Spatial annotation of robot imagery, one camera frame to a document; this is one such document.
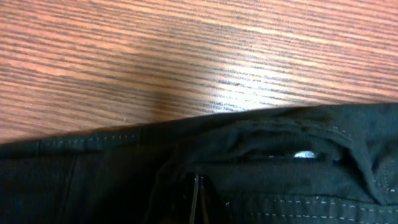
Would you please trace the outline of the black shorts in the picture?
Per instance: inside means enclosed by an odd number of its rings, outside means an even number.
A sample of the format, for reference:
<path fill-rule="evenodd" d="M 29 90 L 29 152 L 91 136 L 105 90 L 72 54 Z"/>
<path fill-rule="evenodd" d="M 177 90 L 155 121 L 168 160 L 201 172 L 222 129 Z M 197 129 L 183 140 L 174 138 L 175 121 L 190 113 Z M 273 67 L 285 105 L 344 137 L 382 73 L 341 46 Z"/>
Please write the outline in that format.
<path fill-rule="evenodd" d="M 1 146 L 2 223 L 396 223 L 397 105 L 214 114 Z"/>

